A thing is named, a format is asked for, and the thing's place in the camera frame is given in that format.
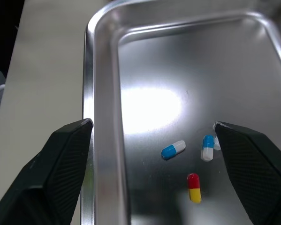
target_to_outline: capsule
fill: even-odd
[[[206,135],[203,139],[203,160],[211,161],[213,159],[214,139],[212,135]]]
[[[219,139],[217,136],[214,138],[214,147],[213,148],[214,148],[214,150],[220,150],[220,142],[219,142]]]
[[[185,148],[186,148],[185,141],[181,140],[164,148],[161,152],[161,156],[163,159],[168,160],[174,157],[175,155],[179,154],[180,152],[184,151]]]
[[[194,203],[201,203],[201,186],[200,179],[196,173],[192,173],[187,177],[189,198]]]

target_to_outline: table surface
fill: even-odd
[[[53,131],[82,118],[84,31],[107,2],[25,2],[0,108],[0,199]]]

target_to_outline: red and yellow capsule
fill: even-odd
[[[201,187],[200,179],[196,173],[192,173],[187,177],[189,198],[194,203],[201,203]]]

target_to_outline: blue and white capsule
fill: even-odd
[[[161,152],[161,156],[163,159],[168,160],[174,157],[175,155],[179,154],[180,152],[184,151],[185,148],[186,143],[185,141],[181,140],[164,148]]]
[[[206,135],[203,139],[203,155],[204,161],[211,161],[213,159],[214,139],[212,135]]]

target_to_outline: yellow capsule half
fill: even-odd
[[[202,201],[201,189],[199,188],[189,189],[189,198],[194,203],[201,203]]]

